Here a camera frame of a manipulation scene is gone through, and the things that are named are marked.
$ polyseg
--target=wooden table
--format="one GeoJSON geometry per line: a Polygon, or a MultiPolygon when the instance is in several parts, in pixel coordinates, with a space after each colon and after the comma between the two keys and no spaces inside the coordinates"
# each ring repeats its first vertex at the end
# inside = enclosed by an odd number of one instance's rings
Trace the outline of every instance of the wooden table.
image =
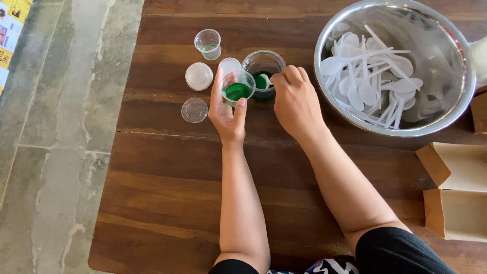
{"type": "MultiPolygon", "coordinates": [[[[219,254],[222,156],[209,119],[185,122],[182,104],[209,103],[210,89],[191,90],[189,65],[215,72],[226,57],[258,49],[280,53],[313,75],[313,53],[326,22],[354,1],[146,0],[103,190],[89,265],[106,272],[207,273],[219,254]],[[205,61],[198,31],[222,36],[222,56],[205,61]]],[[[470,41],[487,35],[487,1],[430,0],[470,41]]],[[[486,144],[467,111],[449,128],[421,138],[366,133],[322,100],[335,138],[389,205],[458,273],[487,271],[487,244],[446,241],[424,228],[422,191],[434,184],[414,150],[429,141],[486,144]]],[[[273,103],[250,101],[245,155],[263,204],[272,269],[304,272],[320,258],[349,254],[297,143],[279,125],[273,103]]]]}

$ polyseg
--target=finger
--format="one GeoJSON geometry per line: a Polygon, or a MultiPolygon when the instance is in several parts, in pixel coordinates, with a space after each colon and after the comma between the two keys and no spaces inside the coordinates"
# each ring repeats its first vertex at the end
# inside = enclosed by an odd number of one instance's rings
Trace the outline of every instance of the finger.
{"type": "Polygon", "coordinates": [[[245,115],[247,113],[247,99],[240,98],[237,102],[237,106],[235,107],[235,112],[233,114],[233,121],[235,123],[236,129],[244,129],[245,128],[245,115]]]}
{"type": "Polygon", "coordinates": [[[301,74],[301,78],[303,78],[303,80],[305,82],[309,82],[309,77],[308,77],[308,74],[306,73],[306,71],[302,67],[298,67],[298,70],[301,74]]]}
{"type": "Polygon", "coordinates": [[[211,88],[210,108],[217,107],[222,103],[222,80],[223,80],[223,68],[218,67],[216,71],[213,87],[211,88]]]}
{"type": "Polygon", "coordinates": [[[274,84],[274,87],[276,88],[276,93],[280,93],[290,86],[286,76],[283,73],[274,74],[271,77],[270,81],[274,84]]]}
{"type": "Polygon", "coordinates": [[[284,69],[284,75],[286,75],[287,81],[291,85],[297,85],[303,81],[300,71],[293,65],[289,65],[284,69]]]}

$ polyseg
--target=cardboard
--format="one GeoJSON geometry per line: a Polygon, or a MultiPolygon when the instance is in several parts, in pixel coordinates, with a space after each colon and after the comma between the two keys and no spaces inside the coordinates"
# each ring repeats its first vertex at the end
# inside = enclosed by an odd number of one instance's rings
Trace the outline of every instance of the cardboard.
{"type": "Polygon", "coordinates": [[[423,192],[426,227],[487,242],[487,146],[429,143],[416,154],[437,186],[423,192]]]}
{"type": "Polygon", "coordinates": [[[475,132],[487,134],[487,92],[474,97],[470,102],[470,108],[475,132]]]}

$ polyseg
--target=clear plastic lid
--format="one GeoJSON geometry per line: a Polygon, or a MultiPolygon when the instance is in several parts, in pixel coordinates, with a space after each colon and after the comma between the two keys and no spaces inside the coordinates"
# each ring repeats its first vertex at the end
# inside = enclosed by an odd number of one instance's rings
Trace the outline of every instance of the clear plastic lid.
{"type": "Polygon", "coordinates": [[[186,70],[186,83],[196,91],[207,89],[213,82],[213,72],[206,64],[194,63],[186,70]]]}
{"type": "Polygon", "coordinates": [[[183,104],[181,115],[190,123],[199,123],[208,115],[208,106],[200,98],[191,98],[183,104]]]}
{"type": "Polygon", "coordinates": [[[240,64],[240,61],[232,57],[223,59],[218,66],[223,68],[223,76],[229,74],[230,72],[242,70],[242,64],[240,64]]]}

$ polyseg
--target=tile floor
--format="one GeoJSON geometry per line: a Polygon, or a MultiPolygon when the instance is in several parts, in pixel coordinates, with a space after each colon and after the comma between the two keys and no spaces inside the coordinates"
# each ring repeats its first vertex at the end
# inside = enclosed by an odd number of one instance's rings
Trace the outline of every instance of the tile floor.
{"type": "Polygon", "coordinates": [[[34,0],[0,97],[0,274],[88,274],[144,0],[34,0]]]}

